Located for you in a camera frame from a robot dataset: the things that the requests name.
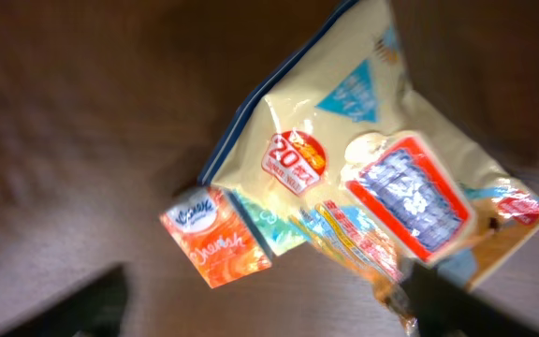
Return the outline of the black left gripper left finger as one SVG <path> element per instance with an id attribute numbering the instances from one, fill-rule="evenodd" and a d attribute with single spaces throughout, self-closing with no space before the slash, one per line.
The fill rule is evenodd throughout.
<path id="1" fill-rule="evenodd" d="M 116 264 L 36 315 L 0 332 L 1 337 L 118 337 L 128 304 L 125 267 Z"/>

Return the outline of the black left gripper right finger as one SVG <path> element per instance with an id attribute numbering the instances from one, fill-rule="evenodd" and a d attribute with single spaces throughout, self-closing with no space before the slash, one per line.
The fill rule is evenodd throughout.
<path id="1" fill-rule="evenodd" d="M 412 262 L 400 283 L 421 336 L 539 337 L 539 327 L 467 292 L 436 270 Z"/>

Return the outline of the orange tissue pack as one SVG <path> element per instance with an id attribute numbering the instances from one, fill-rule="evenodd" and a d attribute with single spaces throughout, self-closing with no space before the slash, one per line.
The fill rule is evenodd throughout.
<path id="1" fill-rule="evenodd" d="M 179 195 L 160 221 L 211 288 L 272 266 L 271 252 L 248 215 L 227 193 L 195 187 Z"/>

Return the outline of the cream snack bag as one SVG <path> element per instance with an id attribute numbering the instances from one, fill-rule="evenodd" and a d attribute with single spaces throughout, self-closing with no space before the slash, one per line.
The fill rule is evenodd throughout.
<path id="1" fill-rule="evenodd" d="M 258 85 L 198 179 L 360 274 L 410 336 L 413 263 L 472 289 L 539 229 L 539 197 L 409 86 L 379 0 L 342 2 Z"/>

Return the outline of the green tissue pack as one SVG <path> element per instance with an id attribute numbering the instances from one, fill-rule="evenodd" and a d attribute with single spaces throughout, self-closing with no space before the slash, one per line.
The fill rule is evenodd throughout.
<path id="1" fill-rule="evenodd" d="M 257 232 L 275 256 L 282 256 L 306 242 L 290 223 L 274 211 L 261 207 L 237 192 L 231 192 L 230 195 L 247 212 Z"/>

